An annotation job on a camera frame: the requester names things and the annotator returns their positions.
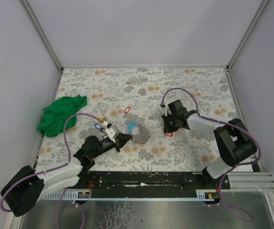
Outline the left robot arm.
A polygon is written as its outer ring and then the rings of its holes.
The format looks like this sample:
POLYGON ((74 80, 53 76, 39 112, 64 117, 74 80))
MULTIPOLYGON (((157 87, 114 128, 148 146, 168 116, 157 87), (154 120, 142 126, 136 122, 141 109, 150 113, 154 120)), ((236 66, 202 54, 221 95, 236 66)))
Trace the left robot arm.
POLYGON ((41 172, 31 166, 22 167, 1 190, 0 208, 5 212, 12 212, 16 217, 26 214, 47 195, 77 185, 95 165, 94 158, 112 149, 119 152, 130 140, 132 135, 123 133, 115 141, 109 137, 100 140, 91 135, 85 139, 70 162, 41 172))

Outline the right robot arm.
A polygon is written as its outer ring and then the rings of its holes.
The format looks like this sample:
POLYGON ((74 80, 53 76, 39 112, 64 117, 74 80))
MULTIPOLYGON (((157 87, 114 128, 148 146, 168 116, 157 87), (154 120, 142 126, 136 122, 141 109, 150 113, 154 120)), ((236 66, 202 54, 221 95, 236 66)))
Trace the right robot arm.
POLYGON ((172 134, 184 128, 215 138, 219 156, 202 171, 208 181, 219 179, 257 151, 254 140, 247 134, 245 125, 238 118, 229 122, 213 120, 202 116, 196 110, 188 111, 181 100, 162 103, 160 106, 165 109, 162 115, 165 134, 172 134))

